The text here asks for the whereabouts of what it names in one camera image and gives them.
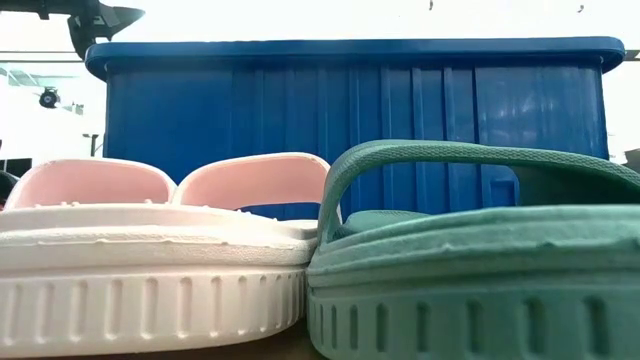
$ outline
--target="green slipper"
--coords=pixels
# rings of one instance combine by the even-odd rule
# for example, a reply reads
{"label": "green slipper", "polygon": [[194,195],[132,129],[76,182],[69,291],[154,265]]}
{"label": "green slipper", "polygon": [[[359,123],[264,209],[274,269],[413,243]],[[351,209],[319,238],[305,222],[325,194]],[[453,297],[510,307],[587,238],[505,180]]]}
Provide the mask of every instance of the green slipper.
{"label": "green slipper", "polygon": [[[427,216],[336,208],[398,162],[510,166],[523,207]],[[332,166],[308,326],[330,359],[640,359],[640,175],[558,151],[381,140]]]}

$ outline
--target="blue bin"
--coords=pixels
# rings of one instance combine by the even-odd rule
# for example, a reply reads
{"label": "blue bin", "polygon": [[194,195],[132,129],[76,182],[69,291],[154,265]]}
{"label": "blue bin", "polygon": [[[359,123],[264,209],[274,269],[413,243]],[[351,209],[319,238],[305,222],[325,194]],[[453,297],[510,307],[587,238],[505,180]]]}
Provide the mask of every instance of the blue bin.
{"label": "blue bin", "polygon": [[[613,38],[107,43],[87,68],[108,87],[105,156],[176,182],[212,161],[304,151],[332,162],[358,143],[434,139],[607,158],[601,76]],[[444,213],[513,205],[496,166],[400,164],[363,175],[343,211]],[[279,219],[317,206],[269,206]]]}

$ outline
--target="white sole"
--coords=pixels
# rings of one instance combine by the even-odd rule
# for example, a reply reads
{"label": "white sole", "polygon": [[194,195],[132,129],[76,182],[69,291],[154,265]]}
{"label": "white sole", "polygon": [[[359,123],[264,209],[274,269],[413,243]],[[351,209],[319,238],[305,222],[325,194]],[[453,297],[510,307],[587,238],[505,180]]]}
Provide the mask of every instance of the white sole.
{"label": "white sole", "polygon": [[304,313],[304,266],[39,270],[0,279],[0,357],[115,354],[257,340]]}

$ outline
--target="pink strap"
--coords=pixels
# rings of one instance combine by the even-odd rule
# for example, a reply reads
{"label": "pink strap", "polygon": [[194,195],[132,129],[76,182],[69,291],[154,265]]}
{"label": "pink strap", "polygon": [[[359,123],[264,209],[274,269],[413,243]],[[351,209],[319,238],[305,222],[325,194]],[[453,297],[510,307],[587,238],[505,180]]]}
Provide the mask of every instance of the pink strap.
{"label": "pink strap", "polygon": [[178,186],[174,204],[236,210],[251,205],[321,203],[329,164],[305,153],[224,160],[201,167]]}
{"label": "pink strap", "polygon": [[165,203],[174,188],[162,171],[133,161],[57,160],[29,170],[13,188],[5,210],[73,202]]}

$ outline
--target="green strap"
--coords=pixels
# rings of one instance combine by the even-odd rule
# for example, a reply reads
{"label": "green strap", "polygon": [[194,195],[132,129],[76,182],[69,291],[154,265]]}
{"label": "green strap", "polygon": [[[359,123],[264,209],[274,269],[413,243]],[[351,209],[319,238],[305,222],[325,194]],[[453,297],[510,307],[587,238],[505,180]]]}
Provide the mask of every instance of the green strap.
{"label": "green strap", "polygon": [[358,175],[418,161],[510,166],[520,182],[522,205],[640,203],[639,174],[591,156],[449,141],[376,140],[349,149],[331,167],[320,207],[320,240],[334,239],[340,226],[336,208]]}

